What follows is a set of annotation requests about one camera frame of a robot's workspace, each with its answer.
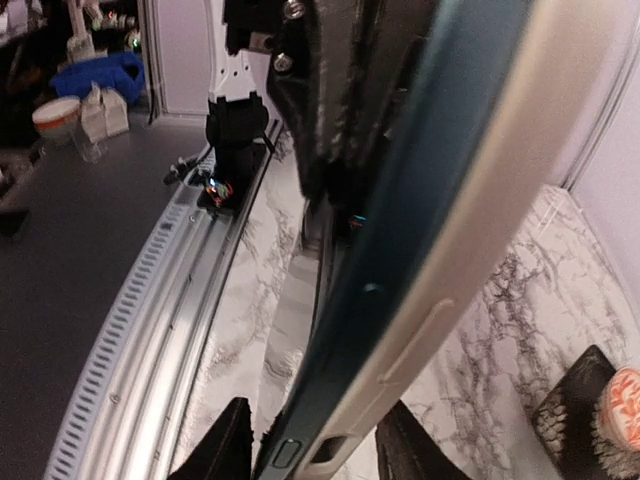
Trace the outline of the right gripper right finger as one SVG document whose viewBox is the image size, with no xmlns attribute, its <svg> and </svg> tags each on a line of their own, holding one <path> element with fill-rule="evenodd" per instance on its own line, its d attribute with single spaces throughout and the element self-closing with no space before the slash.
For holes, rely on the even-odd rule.
<svg viewBox="0 0 640 480">
<path fill-rule="evenodd" d="M 398 400 L 375 431 L 380 480 L 470 480 Z"/>
</svg>

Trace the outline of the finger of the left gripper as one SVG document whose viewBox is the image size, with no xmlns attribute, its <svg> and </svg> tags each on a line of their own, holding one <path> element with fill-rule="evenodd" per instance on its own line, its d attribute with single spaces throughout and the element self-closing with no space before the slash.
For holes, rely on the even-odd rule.
<svg viewBox="0 0 640 480">
<path fill-rule="evenodd" d="M 357 196 L 381 162 L 435 15 L 432 1 L 304 1 L 283 8 L 267 88 L 309 200 Z"/>
</svg>

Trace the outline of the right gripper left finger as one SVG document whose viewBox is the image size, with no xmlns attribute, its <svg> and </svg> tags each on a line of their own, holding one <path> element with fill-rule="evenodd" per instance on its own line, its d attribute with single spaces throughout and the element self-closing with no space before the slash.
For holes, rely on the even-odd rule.
<svg viewBox="0 0 640 480">
<path fill-rule="evenodd" d="M 234 397 L 168 480 L 249 480 L 253 431 L 245 397 Z"/>
</svg>

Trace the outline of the grey translucent phone case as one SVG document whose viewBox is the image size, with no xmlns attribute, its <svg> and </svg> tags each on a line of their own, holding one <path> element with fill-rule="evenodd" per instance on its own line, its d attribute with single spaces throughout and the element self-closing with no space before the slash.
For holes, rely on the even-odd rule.
<svg viewBox="0 0 640 480">
<path fill-rule="evenodd" d="M 414 283 L 365 366 L 347 446 L 292 479 L 376 479 L 375 431 L 401 400 L 470 479 L 555 479 L 531 413 L 591 344 L 639 332 L 558 184 L 638 32 L 635 1 L 529 5 L 471 165 Z"/>
</svg>

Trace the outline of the black smartphone teal edge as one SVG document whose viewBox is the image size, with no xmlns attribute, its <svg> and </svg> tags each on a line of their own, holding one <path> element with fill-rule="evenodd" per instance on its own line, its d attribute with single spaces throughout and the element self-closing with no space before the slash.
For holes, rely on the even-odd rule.
<svg viewBox="0 0 640 480">
<path fill-rule="evenodd" d="M 260 450 L 260 479 L 290 479 L 306 457 L 328 446 L 340 451 L 355 435 L 365 409 L 356 384 L 460 190 L 529 10 L 525 1 L 434 2 L 430 35 L 372 189 L 353 205 L 322 199 L 364 223 Z"/>
</svg>

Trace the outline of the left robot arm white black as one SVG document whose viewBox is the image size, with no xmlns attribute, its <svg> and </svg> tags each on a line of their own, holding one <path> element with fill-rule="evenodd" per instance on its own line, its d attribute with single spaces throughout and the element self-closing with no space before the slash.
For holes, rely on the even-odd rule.
<svg viewBox="0 0 640 480">
<path fill-rule="evenodd" d="M 373 187 L 434 1 L 209 1 L 207 135 L 241 141 L 240 107 L 273 105 L 294 140 L 302 194 L 339 206 Z"/>
</svg>

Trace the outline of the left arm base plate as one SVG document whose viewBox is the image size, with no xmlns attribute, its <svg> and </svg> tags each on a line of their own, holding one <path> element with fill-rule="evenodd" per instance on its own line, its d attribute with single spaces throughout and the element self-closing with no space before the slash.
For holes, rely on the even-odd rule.
<svg viewBox="0 0 640 480">
<path fill-rule="evenodd" d="M 242 142 L 216 147 L 213 172 L 204 180 L 197 205 L 213 215 L 236 217 L 247 197 L 272 142 Z"/>
</svg>

